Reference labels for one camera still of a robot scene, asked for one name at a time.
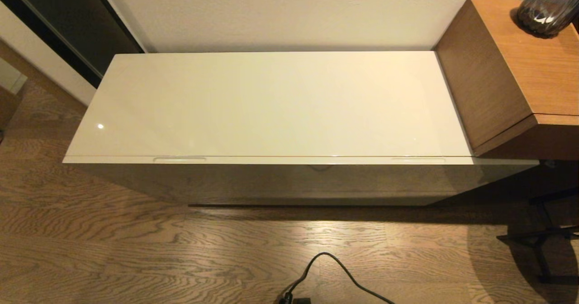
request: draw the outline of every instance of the glossy white lid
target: glossy white lid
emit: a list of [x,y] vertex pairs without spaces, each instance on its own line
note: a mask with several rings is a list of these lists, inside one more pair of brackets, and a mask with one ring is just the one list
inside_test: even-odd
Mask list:
[[472,162],[431,51],[116,55],[65,162],[407,157]]

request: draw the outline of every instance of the dark glass vase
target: dark glass vase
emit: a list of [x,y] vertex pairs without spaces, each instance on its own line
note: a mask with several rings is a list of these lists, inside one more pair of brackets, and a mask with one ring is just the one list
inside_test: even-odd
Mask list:
[[524,0],[517,12],[530,31],[551,37],[568,26],[579,13],[579,0]]

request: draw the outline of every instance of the wooden drawer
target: wooden drawer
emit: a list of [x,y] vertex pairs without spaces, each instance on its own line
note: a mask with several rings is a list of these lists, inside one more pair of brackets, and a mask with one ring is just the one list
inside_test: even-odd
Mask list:
[[527,34],[519,0],[467,0],[436,52],[476,156],[579,159],[579,36]]

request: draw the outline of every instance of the wooden floor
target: wooden floor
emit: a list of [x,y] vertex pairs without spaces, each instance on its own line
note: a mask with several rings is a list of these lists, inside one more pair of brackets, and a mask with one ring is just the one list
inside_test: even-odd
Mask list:
[[[81,116],[27,83],[0,145],[0,304],[273,304],[313,255],[337,255],[397,304],[564,304],[525,249],[495,236],[535,225],[524,203],[375,209],[195,209],[61,164]],[[576,201],[559,211],[577,217]],[[548,246],[577,273],[570,246]],[[294,292],[373,304],[327,257]]]

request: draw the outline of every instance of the black power cable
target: black power cable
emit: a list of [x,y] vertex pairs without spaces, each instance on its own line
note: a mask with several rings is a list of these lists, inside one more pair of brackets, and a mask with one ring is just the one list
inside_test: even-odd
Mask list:
[[306,270],[304,271],[304,274],[302,275],[302,277],[300,277],[298,280],[295,281],[295,283],[289,288],[289,290],[285,293],[284,297],[279,301],[280,304],[291,304],[294,296],[291,294],[292,291],[294,291],[294,289],[302,282],[306,279],[306,277],[308,277],[308,271],[310,271],[310,267],[312,267],[312,264],[314,263],[314,261],[320,257],[321,255],[327,255],[329,257],[331,257],[332,259],[334,259],[337,264],[340,265],[340,267],[342,267],[342,269],[344,269],[346,275],[348,275],[348,277],[350,277],[350,279],[352,280],[352,282],[354,283],[354,285],[356,285],[358,288],[360,288],[362,291],[367,292],[368,294],[374,295],[377,298],[383,300],[386,303],[389,304],[395,304],[394,302],[392,302],[391,300],[389,300],[388,298],[385,298],[384,296],[378,295],[375,292],[369,290],[368,288],[365,288],[364,286],[358,284],[358,282],[356,281],[356,279],[354,279],[354,277],[352,276],[352,274],[348,271],[348,269],[346,268],[346,266],[341,263],[341,261],[335,257],[335,255],[331,254],[331,253],[327,253],[327,252],[321,252],[316,254],[316,256],[314,256],[312,258],[312,260],[310,261],[310,263],[308,263],[308,266],[306,267]]

